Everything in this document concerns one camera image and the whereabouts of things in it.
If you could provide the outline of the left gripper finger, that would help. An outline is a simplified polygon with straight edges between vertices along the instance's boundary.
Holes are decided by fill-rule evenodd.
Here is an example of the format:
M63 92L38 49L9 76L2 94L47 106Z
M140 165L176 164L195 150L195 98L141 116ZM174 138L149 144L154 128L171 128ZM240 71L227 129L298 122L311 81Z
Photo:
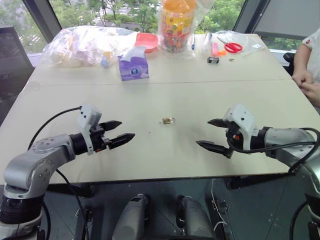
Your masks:
M115 128L117 128L119 125L121 125L122 122L121 121L117 121L117 120L110 120L110 121L106 121L106 122L101 122L99 124L99 126L104 130L104 131L111 131Z
M130 142L134 137L135 137L134 133L121 134L121 135L117 136L116 138L111 139L108 142L108 148L111 150L111 149L115 149L117 147L120 147L122 145L125 145L126 143Z

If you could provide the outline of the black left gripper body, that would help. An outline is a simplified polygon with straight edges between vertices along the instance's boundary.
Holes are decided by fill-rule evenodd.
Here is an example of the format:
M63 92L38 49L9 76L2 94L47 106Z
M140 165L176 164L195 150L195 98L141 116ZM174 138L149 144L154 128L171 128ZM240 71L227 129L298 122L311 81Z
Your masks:
M110 139L105 137L105 132L108 130L108 124L106 122L99 123L96 127L90 129L90 139L94 152L105 150L107 146L110 145Z

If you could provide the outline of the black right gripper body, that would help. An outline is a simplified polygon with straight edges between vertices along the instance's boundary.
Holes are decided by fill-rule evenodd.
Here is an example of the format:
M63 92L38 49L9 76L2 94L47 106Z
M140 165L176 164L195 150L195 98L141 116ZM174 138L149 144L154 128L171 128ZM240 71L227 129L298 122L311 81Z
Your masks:
M233 155L234 150L243 150L244 138L242 133L240 132L240 127L233 121L228 124L225 135L227 144L229 146L226 157L230 159Z

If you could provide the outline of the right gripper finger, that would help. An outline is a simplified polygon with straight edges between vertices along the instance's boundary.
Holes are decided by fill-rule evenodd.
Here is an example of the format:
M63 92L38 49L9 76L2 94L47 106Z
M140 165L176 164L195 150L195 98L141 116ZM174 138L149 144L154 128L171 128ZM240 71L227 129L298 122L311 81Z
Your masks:
M215 119L209 120L207 123L210 125L216 126L218 128L227 129L229 127L229 122L227 120L223 120L222 118L215 118Z
M202 148L204 148L210 152L223 155L226 158L232 157L232 149L231 148L226 148L223 145L217 145L217 144L214 144L214 142L207 141L207 140L197 140L196 143L199 146L201 146Z

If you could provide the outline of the person's right hand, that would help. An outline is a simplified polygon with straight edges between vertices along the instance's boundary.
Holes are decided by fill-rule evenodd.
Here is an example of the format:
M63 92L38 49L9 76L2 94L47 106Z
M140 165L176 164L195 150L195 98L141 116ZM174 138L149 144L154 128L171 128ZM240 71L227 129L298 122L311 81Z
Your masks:
M306 70L294 71L292 75L292 79L299 88L301 88L304 83L306 84L313 83L312 75Z

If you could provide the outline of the person's left hand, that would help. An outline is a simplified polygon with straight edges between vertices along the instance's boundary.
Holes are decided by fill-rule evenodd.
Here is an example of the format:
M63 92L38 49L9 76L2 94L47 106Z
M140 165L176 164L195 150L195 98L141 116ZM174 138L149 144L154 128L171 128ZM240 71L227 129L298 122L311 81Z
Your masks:
M320 84L319 83L302 83L302 92L307 96L311 102L320 101Z

